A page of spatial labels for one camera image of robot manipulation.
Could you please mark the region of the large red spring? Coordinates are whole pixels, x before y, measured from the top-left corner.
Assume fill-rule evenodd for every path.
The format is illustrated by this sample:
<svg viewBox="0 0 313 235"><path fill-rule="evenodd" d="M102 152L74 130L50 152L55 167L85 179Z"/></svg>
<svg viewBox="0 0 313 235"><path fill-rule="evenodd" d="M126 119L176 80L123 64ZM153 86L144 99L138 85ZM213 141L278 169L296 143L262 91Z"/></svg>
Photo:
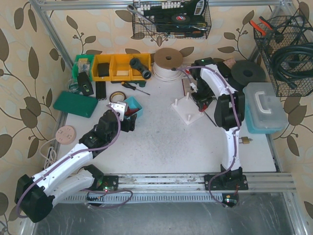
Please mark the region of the large red spring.
<svg viewBox="0 0 313 235"><path fill-rule="evenodd" d="M207 103L201 103L200 106L199 106L199 111L200 112L204 112L207 108L208 108L208 104Z"/></svg>

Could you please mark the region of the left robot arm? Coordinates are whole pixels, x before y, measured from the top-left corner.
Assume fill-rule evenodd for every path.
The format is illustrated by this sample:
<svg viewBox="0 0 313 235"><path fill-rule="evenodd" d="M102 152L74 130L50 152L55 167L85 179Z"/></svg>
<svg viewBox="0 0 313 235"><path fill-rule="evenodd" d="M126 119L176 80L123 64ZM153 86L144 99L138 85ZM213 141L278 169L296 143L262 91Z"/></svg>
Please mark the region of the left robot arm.
<svg viewBox="0 0 313 235"><path fill-rule="evenodd" d="M15 203L19 218L40 222L63 199L78 191L109 195L118 193L105 184L104 173L92 159L111 147L122 129L120 115L109 107L88 133L67 154L41 172L23 175L17 182Z"/></svg>

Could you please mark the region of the yellow black handled file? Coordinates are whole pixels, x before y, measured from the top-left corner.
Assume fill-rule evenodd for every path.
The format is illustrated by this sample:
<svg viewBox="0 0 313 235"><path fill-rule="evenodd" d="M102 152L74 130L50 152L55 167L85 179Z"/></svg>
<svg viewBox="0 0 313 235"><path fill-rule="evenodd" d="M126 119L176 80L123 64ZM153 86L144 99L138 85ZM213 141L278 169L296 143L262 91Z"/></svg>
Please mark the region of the yellow black handled file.
<svg viewBox="0 0 313 235"><path fill-rule="evenodd" d="M215 127L217 127L217 125L216 125L216 123L213 121L213 119L212 119L206 112L204 112L204 114L209 118L209 120L213 123L213 125L214 125Z"/></svg>

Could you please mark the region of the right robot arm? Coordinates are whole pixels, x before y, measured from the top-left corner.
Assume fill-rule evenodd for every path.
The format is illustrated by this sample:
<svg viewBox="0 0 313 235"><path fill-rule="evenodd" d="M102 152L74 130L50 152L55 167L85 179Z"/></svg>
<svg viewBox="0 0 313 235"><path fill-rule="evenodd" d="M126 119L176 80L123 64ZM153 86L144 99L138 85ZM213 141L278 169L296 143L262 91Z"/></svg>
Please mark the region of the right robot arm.
<svg viewBox="0 0 313 235"><path fill-rule="evenodd" d="M204 112L216 100L214 120L224 132L222 146L225 153L221 171L216 175L205 175L205 189L247 190L246 176L239 159L239 132L245 118L245 95L228 84L210 57L195 60L189 71L197 82L192 99L200 112Z"/></svg>

